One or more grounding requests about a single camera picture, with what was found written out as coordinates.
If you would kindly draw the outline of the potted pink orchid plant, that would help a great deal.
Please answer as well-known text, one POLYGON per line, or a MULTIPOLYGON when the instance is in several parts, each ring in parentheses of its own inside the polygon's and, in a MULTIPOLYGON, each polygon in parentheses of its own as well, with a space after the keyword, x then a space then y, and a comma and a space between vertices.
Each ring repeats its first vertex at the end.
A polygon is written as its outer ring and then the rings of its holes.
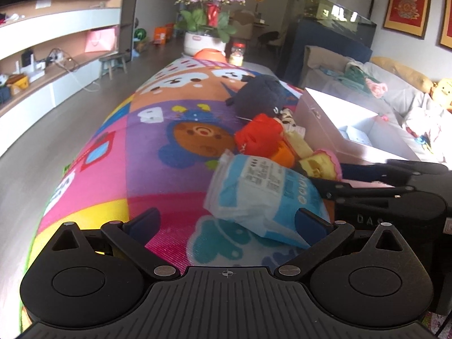
POLYGON ((184 31, 183 54, 193 57, 203 49, 224 53, 236 28, 229 22, 230 13, 223 7, 246 0, 176 0, 182 7, 175 27, 184 31))

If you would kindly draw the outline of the colourful cartoon play mat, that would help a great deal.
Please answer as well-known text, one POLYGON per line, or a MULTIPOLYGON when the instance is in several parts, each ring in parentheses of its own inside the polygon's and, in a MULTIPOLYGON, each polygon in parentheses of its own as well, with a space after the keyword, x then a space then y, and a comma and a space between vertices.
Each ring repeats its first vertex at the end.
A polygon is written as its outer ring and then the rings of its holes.
MULTIPOLYGON (((20 285, 23 338, 449 338, 427 270, 391 223, 358 231, 304 279, 274 270, 302 249, 213 217, 204 201, 251 119, 225 100, 262 73, 182 57, 104 121, 47 203, 20 285), (174 265, 155 281, 100 228, 155 207, 145 248, 174 265)), ((285 133, 296 156, 312 149, 285 133)))

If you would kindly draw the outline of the green clothes on sofa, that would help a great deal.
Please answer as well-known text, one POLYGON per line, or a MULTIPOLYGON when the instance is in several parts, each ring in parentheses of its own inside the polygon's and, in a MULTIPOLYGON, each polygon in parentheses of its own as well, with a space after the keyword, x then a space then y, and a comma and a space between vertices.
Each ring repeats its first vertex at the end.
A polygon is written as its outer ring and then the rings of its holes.
POLYGON ((344 85, 368 91, 368 85, 366 83, 367 78, 367 74, 362 70, 362 68, 351 64, 345 68, 344 74, 339 79, 344 85))

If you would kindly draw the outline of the black plush toy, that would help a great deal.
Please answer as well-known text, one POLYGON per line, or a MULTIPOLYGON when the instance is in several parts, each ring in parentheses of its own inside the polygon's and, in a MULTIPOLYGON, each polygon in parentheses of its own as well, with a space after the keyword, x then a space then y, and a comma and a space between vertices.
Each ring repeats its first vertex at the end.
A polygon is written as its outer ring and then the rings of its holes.
POLYGON ((254 119, 259 114, 273 118, 285 106, 285 88, 277 78, 270 75, 252 77, 246 75, 241 80, 244 85, 225 100, 227 107, 233 107, 236 115, 254 119))

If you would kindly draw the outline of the black haired doll keychain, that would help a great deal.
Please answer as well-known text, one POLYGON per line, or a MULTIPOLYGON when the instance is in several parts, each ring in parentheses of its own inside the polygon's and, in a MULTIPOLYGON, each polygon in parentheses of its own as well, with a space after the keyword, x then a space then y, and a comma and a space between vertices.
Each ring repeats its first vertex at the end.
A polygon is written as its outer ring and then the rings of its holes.
POLYGON ((289 108, 284 108, 280 111, 279 120, 283 125, 285 133, 296 134, 301 138, 305 137, 306 129, 297 125, 294 119, 294 114, 289 108))

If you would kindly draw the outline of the orange plastic toy piece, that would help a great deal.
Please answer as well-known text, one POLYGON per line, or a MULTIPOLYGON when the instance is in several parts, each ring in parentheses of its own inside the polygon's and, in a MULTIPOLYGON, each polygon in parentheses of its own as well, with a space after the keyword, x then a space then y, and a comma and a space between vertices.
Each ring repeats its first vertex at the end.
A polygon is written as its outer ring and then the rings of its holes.
POLYGON ((285 168, 292 168, 296 163, 296 156, 286 142, 281 140, 278 141, 277 150, 270 156, 270 160, 285 168))

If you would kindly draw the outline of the glass fish tank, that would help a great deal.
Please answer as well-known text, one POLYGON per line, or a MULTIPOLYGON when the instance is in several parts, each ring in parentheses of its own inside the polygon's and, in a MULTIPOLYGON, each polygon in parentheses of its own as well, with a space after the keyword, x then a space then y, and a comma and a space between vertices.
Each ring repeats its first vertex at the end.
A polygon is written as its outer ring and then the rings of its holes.
POLYGON ((296 0, 292 15, 297 21, 311 21, 368 48, 377 27, 368 18, 329 0, 296 0))

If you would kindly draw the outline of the blue white wipes pack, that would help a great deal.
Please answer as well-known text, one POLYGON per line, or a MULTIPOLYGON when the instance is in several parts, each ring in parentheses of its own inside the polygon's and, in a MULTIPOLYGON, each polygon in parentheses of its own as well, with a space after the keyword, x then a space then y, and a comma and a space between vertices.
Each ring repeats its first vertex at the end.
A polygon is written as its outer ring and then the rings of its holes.
POLYGON ((213 217, 234 222, 256 235, 310 247, 296 231, 295 214, 301 208, 324 219, 329 214, 311 180, 268 158, 225 151, 208 187, 204 208, 213 217))

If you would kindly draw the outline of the grey covered sofa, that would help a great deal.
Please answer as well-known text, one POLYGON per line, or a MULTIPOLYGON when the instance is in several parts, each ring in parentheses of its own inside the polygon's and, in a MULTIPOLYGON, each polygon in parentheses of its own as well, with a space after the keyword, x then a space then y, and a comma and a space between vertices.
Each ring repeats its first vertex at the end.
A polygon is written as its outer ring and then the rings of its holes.
POLYGON ((451 114, 397 74, 318 46, 304 49, 302 88, 317 90, 378 113, 425 162, 451 167, 451 114))

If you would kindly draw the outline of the red hooded figure keychain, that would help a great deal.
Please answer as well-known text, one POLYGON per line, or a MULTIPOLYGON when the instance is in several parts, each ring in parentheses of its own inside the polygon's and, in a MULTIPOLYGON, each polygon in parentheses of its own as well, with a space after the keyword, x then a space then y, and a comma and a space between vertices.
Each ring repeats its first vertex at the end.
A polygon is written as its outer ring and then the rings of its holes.
POLYGON ((271 158, 278 151, 282 133, 280 120, 261 113, 234 134, 234 141, 241 154, 271 158))

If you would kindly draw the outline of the white plastic device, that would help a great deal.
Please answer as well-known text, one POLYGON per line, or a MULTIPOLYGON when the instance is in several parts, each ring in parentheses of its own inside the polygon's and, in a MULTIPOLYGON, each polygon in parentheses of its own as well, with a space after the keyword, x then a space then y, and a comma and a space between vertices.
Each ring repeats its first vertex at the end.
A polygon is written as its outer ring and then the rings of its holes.
POLYGON ((340 134, 346 140, 358 143, 360 145, 366 145, 372 147, 371 139, 368 137, 367 133, 354 127, 354 126, 344 126, 339 129, 340 134))

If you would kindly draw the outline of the pink cardboard box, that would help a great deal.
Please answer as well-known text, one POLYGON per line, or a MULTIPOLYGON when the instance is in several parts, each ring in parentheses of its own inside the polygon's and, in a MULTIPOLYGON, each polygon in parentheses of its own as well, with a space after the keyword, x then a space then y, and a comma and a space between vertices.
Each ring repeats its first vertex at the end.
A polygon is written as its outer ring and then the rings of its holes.
POLYGON ((305 128, 312 149, 332 151, 342 163, 419 160, 397 129, 376 112, 317 90, 304 91, 294 119, 305 128))

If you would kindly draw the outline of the red framed wall picture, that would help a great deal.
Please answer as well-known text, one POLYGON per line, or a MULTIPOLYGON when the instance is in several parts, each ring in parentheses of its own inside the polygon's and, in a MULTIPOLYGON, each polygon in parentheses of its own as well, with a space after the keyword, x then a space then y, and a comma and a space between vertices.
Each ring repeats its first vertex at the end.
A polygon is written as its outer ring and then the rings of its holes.
POLYGON ((383 28, 424 39, 431 0, 388 0, 383 28))

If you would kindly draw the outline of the small wooden stool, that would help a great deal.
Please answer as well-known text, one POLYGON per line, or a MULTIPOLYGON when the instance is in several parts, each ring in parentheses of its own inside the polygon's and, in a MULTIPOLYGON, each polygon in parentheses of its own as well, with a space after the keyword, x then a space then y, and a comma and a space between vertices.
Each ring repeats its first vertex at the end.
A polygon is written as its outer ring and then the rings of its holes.
POLYGON ((100 70, 99 78, 101 79, 104 75, 107 75, 110 80, 113 79, 113 71, 115 69, 121 69, 125 74, 128 74, 126 67, 126 54, 115 53, 110 54, 99 59, 100 70))

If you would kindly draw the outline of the yellow cushion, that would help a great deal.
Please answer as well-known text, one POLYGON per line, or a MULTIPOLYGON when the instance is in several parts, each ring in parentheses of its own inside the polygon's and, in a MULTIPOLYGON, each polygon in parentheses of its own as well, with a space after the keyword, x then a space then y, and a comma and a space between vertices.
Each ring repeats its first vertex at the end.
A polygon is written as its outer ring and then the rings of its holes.
POLYGON ((434 88, 434 83, 426 75, 389 57, 372 57, 370 62, 379 66, 383 70, 386 70, 387 72, 393 73, 406 83, 409 83, 411 86, 425 94, 429 94, 434 88))

